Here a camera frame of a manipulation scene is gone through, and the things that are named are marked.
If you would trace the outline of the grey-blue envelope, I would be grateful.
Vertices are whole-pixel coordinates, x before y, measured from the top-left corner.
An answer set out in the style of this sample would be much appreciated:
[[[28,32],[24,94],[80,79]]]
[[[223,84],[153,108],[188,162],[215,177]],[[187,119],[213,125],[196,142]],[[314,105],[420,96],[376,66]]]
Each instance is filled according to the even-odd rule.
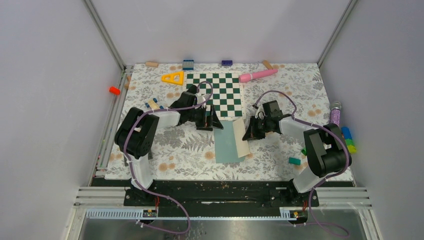
[[[214,129],[215,162],[217,164],[233,164],[244,161],[238,157],[233,122],[222,121],[223,129]]]

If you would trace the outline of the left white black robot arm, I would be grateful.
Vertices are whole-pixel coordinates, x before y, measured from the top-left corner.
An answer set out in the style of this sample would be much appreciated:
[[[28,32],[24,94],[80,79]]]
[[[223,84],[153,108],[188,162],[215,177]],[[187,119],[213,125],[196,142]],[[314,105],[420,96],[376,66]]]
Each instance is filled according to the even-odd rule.
[[[154,181],[149,167],[149,153],[157,129],[180,126],[186,122],[195,123],[200,131],[224,128],[215,106],[211,105],[207,110],[205,102],[195,93],[184,91],[170,108],[144,112],[132,107],[124,117],[114,136],[114,143],[126,156],[131,184],[138,188],[135,197],[142,205],[148,206],[155,200],[155,192],[149,188]]]

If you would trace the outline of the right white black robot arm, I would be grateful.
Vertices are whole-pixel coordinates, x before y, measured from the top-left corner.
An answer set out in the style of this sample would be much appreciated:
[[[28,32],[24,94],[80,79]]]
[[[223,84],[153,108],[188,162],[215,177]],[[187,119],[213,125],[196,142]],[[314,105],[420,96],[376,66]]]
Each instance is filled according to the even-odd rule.
[[[307,192],[324,181],[326,177],[345,171],[352,163],[352,157],[334,123],[324,126],[307,123],[284,114],[277,101],[263,103],[242,137],[243,141],[261,140],[269,132],[296,138],[306,149],[308,166],[291,180],[287,201],[293,206],[301,205],[307,199]]]

